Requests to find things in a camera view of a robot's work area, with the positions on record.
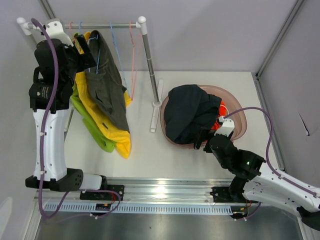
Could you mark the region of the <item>olive green shorts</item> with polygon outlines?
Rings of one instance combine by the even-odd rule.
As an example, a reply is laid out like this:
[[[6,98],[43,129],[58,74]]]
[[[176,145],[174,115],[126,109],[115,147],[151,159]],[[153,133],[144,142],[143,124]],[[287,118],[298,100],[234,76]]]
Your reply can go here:
[[[120,130],[129,132],[129,125],[126,117],[126,87],[122,84],[119,70],[115,64],[112,53],[98,30],[93,30],[89,37],[100,34],[100,62],[98,74],[96,66],[85,70],[87,87],[90,97],[97,104],[102,114]],[[95,61],[98,51],[95,50],[96,44],[89,47]]]

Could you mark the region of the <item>navy dark shorts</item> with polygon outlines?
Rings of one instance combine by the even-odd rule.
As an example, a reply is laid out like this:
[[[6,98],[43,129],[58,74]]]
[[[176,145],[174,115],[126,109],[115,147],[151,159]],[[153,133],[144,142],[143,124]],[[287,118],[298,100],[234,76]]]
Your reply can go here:
[[[163,114],[166,136],[178,145],[194,143],[202,129],[210,130],[215,125],[221,102],[220,97],[196,84],[173,88]]]

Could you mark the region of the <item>orange shorts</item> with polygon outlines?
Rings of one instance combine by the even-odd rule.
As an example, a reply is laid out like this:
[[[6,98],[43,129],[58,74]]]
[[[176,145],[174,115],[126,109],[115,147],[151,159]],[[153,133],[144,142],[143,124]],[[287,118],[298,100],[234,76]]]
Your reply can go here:
[[[226,116],[228,114],[229,114],[229,110],[228,110],[226,104],[223,101],[221,101],[220,107],[219,107],[218,117],[217,117],[214,125],[211,127],[211,130],[213,130],[213,131],[218,130],[220,128],[219,117]]]

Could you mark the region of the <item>pink wire hanger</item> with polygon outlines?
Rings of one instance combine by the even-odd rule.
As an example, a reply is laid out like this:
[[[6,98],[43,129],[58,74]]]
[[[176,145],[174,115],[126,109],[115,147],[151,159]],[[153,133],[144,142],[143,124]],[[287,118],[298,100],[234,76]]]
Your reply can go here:
[[[132,44],[132,61],[131,61],[131,92],[130,92],[130,99],[134,100],[135,89],[136,89],[136,82],[138,76],[138,69],[136,68],[136,56],[140,53],[141,48],[141,34],[139,33],[138,36],[135,38],[133,34],[133,30],[131,27],[132,22],[129,22],[129,34],[130,40]]]

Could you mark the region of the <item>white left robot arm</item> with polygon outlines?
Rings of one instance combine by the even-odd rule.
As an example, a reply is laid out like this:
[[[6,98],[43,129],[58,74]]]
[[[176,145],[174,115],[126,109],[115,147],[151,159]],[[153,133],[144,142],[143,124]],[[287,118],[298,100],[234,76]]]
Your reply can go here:
[[[103,200],[109,193],[106,177],[68,168],[65,161],[65,125],[76,74],[97,65],[85,37],[77,35],[76,40],[82,53],[74,45],[57,38],[51,40],[58,62],[57,82],[49,43],[43,40],[36,46],[34,56],[38,67],[33,72],[29,99],[36,126],[37,153],[35,170],[25,179],[25,185],[56,192],[91,190],[97,200]]]

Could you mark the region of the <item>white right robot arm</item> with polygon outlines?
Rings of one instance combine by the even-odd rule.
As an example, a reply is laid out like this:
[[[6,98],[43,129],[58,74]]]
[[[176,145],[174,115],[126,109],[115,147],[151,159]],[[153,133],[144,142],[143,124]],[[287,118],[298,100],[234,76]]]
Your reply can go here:
[[[234,175],[228,187],[213,187],[217,203],[264,203],[287,211],[308,227],[320,229],[320,189],[276,169],[263,157],[234,146],[229,136],[202,129],[194,149],[205,142],[204,152],[213,154],[220,166]]]

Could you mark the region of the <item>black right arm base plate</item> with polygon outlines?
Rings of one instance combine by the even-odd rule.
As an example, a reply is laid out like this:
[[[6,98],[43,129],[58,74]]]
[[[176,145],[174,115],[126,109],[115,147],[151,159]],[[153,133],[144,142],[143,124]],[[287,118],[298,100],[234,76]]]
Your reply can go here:
[[[213,198],[214,203],[240,203],[241,200],[236,199],[229,193],[227,186],[213,186],[209,194]]]

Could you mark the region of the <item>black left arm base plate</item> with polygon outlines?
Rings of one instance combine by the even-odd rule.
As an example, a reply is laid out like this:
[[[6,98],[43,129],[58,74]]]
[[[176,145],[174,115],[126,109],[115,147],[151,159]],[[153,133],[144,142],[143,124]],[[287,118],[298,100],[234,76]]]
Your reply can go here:
[[[110,184],[106,189],[108,192],[99,191],[85,191],[82,192],[79,196],[80,200],[88,201],[118,201],[118,197],[115,193],[120,196],[120,200],[123,200],[125,193],[125,186],[119,184]]]

